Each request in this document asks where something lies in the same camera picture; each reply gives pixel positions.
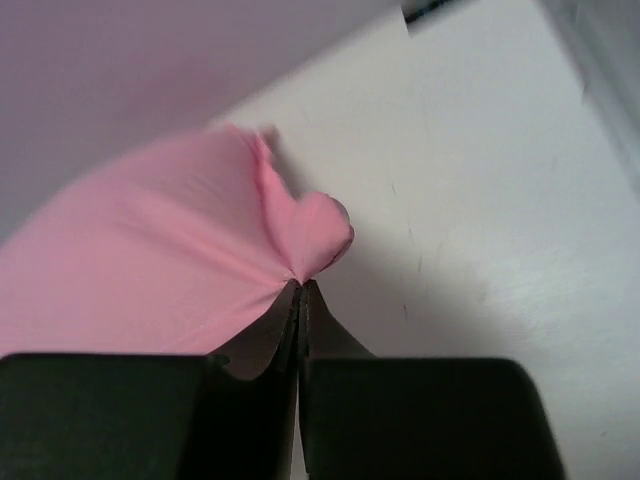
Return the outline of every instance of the pink fabric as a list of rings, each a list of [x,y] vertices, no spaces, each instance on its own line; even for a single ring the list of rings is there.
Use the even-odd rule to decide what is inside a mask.
[[[162,140],[62,191],[0,250],[0,356],[206,353],[352,239],[330,197],[291,198],[259,135]]]

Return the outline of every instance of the white wall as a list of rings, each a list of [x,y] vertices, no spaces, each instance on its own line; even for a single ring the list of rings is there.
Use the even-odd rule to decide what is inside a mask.
[[[389,3],[0,2],[0,242],[79,172],[204,122]]]
[[[274,121],[288,177],[349,210],[318,280],[360,341],[517,359],[570,478],[636,480],[640,205],[571,67],[533,0],[396,11],[225,117]]]

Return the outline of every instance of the purple wall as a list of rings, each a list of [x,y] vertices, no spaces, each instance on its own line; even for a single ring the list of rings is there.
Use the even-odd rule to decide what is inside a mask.
[[[206,121],[390,3],[0,2],[0,241],[70,178]]]

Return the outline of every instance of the dark object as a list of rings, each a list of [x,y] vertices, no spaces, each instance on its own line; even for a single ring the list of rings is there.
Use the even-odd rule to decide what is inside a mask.
[[[409,0],[402,7],[404,23],[411,28],[434,13],[442,12],[443,7],[450,7],[460,0]]]
[[[315,282],[205,357],[0,362],[0,479],[559,480],[535,387],[497,359],[377,359]]]

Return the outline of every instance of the white surface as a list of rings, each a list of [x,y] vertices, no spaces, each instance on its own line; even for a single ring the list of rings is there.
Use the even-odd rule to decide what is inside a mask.
[[[515,358],[571,478],[635,479],[640,207],[582,93],[534,3],[479,0],[412,36],[392,12],[227,118],[347,206],[320,283],[365,345]]]

